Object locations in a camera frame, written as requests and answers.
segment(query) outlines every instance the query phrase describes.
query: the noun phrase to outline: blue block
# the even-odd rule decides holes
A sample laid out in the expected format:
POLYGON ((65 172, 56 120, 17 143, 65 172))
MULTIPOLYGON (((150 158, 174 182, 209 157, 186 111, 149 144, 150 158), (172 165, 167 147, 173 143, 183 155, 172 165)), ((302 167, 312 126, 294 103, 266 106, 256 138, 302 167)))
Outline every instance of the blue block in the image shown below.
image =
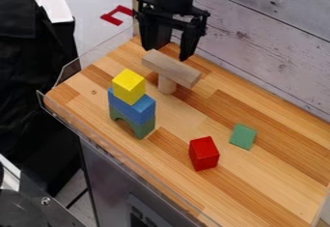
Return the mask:
POLYGON ((155 115, 155 100, 148 95, 142 96, 135 104, 129 105, 115 97, 114 90, 108 90, 109 104, 137 125, 142 125, 155 115))

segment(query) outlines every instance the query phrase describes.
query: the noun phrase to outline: green arch block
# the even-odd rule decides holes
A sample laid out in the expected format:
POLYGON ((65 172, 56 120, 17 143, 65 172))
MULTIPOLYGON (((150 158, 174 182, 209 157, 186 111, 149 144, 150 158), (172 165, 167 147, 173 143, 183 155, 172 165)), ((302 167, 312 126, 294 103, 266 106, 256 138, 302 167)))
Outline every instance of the green arch block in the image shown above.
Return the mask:
POLYGON ((143 139, 146 137, 152 130, 154 130, 155 127, 155 117, 151 117, 148 121, 146 121, 142 125, 135 124, 129 118, 125 116, 122 112, 118 111, 115 107, 111 106, 110 109, 110 118, 114 121, 118 119, 124 120, 129 126, 133 129, 135 136, 138 139, 143 139))

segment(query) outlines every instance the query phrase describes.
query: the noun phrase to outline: white wooden wall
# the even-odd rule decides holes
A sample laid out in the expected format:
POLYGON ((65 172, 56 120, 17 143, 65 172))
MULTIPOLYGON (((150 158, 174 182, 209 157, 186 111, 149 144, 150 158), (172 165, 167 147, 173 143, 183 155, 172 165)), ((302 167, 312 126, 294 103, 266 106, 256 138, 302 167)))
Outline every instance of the white wooden wall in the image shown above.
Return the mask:
POLYGON ((198 53, 330 121, 330 0, 195 0, 198 53))

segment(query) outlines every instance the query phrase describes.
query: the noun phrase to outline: yellow cube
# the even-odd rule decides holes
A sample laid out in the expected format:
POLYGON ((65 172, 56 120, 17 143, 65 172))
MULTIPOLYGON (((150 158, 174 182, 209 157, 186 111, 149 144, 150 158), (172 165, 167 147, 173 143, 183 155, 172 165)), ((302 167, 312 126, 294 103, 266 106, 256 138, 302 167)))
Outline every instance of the yellow cube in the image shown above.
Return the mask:
POLYGON ((146 79, 125 69, 112 80, 115 97, 133 105, 146 93, 146 79))

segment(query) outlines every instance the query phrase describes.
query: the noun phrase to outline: stacked blocks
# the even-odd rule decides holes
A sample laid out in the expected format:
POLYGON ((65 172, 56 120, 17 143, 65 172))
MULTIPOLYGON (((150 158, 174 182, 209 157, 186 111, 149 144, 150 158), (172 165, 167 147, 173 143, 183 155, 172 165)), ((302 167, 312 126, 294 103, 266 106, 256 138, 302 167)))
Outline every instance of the stacked blocks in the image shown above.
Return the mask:
POLYGON ((196 171, 217 166, 220 154, 211 137, 190 141, 189 156, 196 171))
POLYGON ((112 81, 108 90, 110 117, 122 119, 139 139, 155 126, 155 100, 146 95, 146 80, 134 71, 124 70, 112 81))
POLYGON ((254 129, 236 124, 230 143, 249 151, 255 142, 256 135, 257 132, 254 129))

